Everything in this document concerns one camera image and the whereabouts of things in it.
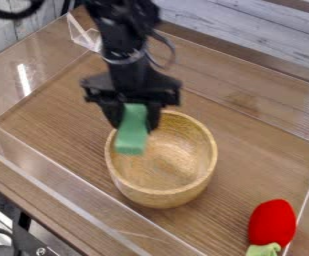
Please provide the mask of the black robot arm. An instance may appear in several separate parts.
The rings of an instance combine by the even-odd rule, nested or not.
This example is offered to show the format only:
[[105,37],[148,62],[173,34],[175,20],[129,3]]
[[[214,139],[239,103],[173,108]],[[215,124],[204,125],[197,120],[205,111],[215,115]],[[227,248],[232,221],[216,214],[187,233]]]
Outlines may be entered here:
[[97,104],[112,127],[117,128],[128,104],[144,108],[144,127],[157,127],[160,110],[177,105],[180,81],[163,74],[175,55],[160,63],[148,50],[151,39],[169,50],[175,47],[156,32],[160,9],[152,0],[84,0],[84,9],[99,30],[100,57],[107,71],[83,78],[84,99]]

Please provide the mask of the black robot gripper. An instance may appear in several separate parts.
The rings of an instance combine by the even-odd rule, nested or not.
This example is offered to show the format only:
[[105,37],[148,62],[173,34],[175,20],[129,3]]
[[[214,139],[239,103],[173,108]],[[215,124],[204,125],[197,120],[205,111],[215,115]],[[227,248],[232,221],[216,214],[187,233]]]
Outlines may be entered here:
[[[84,100],[100,106],[113,128],[120,125],[124,105],[143,104],[147,131],[152,132],[159,125],[161,107],[177,105],[180,101],[180,81],[157,71],[175,61],[173,45],[155,31],[157,19],[96,17],[92,21],[100,33],[100,55],[107,71],[81,80]],[[161,42],[171,51],[165,65],[149,56],[148,38]]]

